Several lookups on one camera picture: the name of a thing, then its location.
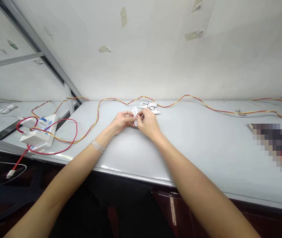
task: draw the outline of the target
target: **forearm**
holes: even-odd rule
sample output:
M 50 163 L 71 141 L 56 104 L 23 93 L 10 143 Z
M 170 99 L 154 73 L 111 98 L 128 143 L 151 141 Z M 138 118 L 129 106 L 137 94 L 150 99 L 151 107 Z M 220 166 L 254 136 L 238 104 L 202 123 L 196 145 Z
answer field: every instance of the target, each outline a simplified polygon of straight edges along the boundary
M 106 147 L 114 136 L 106 128 L 96 141 Z M 101 152 L 89 144 L 51 181 L 41 197 L 5 237 L 48 237 L 65 203 L 84 182 L 98 161 Z
M 153 142 L 182 198 L 211 237 L 259 237 L 233 203 L 165 136 Z

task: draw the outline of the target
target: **metal frame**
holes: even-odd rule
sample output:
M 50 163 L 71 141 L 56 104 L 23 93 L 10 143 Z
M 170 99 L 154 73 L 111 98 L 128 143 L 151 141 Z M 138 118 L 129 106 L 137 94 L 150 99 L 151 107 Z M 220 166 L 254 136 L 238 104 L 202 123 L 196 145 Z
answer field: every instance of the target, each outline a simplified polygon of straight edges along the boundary
M 24 55 L 24 56 L 18 56 L 18 57 L 6 59 L 6 60 L 0 60 L 0 66 L 13 64 L 13 63 L 17 63 L 17 62 L 21 62 L 21 61 L 25 61 L 29 59 L 34 59 L 34 58 L 38 58 L 41 56 L 44 56 L 44 54 L 42 52 L 39 52 L 39 53 L 34 53 L 34 54 L 29 54 L 29 55 Z
M 60 80 L 61 83 L 66 82 L 67 85 L 70 87 L 72 93 L 76 97 L 81 97 L 79 91 L 76 89 L 74 84 L 71 82 L 69 77 L 66 75 L 66 73 L 63 71 L 63 69 L 60 67 L 60 65 L 57 63 L 53 55 L 50 53 L 48 48 L 45 46 L 43 41 L 39 38 L 39 36 L 36 34 L 34 29 L 31 27 L 31 25 L 27 22 L 23 14 L 20 12 L 20 10 L 16 7 L 13 1 L 11 0 L 0 0 L 0 3 L 4 4 L 9 12 L 12 14 L 12 16 L 15 18 L 15 20 L 20 24 L 22 29 L 25 31 L 27 36 L 31 39 L 31 41 L 36 45 L 35 48 L 38 48 L 40 52 L 42 52 L 45 57 L 48 60 L 48 67 L 51 69 L 53 67 L 53 70 L 55 71 L 55 76 Z M 79 103 L 83 103 L 83 99 L 78 99 Z
M 71 98 L 71 89 L 68 87 L 67 83 L 64 82 L 65 93 L 68 98 Z M 74 113 L 74 105 L 72 104 L 71 99 L 67 99 L 69 113 L 72 115 Z
M 0 150 L 4 150 L 7 152 L 15 153 L 15 154 L 23 154 L 25 152 L 25 148 L 19 147 L 17 145 L 13 145 L 0 140 Z M 25 156 L 30 157 L 32 154 L 26 153 Z

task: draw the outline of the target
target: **hand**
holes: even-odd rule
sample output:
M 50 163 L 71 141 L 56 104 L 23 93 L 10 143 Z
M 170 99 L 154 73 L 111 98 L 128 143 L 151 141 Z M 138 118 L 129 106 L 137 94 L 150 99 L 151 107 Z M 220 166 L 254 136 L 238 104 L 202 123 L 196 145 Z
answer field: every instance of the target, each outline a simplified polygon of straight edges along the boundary
M 119 112 L 110 124 L 110 127 L 115 131 L 115 135 L 118 135 L 127 126 L 135 127 L 135 120 L 136 118 L 133 117 L 131 111 Z
M 157 117 L 150 109 L 146 108 L 137 114 L 138 128 L 149 139 L 154 139 L 155 136 L 161 135 L 161 130 L 158 125 Z

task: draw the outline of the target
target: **white charging cable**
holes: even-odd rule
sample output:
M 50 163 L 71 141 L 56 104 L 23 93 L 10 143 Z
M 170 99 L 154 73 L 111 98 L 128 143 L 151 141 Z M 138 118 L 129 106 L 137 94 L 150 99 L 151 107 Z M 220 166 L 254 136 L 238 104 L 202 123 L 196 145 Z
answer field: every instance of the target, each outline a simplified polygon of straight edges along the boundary
M 6 108 L 0 109 L 0 113 L 1 114 L 6 114 L 6 113 L 12 111 L 14 108 L 17 108 L 17 107 L 18 106 L 16 106 L 15 104 L 10 104 Z
M 150 110 L 153 110 L 157 107 L 157 105 L 158 105 L 157 102 L 141 102 L 139 108 L 140 109 L 149 108 Z
M 137 117 L 137 114 L 138 114 L 138 109 L 137 109 L 137 107 L 131 108 L 131 111 L 132 111 L 132 113 L 133 113 L 133 116 L 134 116 L 134 117 Z M 134 121 L 134 125 L 135 125 L 136 127 L 138 126 L 137 120 Z
M 157 108 L 157 106 L 158 106 L 157 102 L 141 102 L 139 108 L 141 109 L 149 108 L 151 112 L 157 115 L 161 113 L 160 110 Z

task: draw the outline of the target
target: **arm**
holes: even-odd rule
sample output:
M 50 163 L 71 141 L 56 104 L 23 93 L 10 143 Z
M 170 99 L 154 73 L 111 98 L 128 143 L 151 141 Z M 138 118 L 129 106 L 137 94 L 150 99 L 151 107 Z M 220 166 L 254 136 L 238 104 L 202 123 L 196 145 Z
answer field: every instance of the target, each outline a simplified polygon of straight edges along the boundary
M 161 133 L 149 109 L 140 111 L 137 119 L 139 130 L 160 151 L 182 198 L 210 237 L 259 237 L 235 205 Z
M 130 111 L 118 113 L 96 141 L 106 147 L 114 135 L 126 126 L 133 127 L 134 121 Z M 89 144 L 55 176 L 31 209 L 4 237 L 48 237 L 65 203 L 87 178 L 100 155 L 101 153 Z

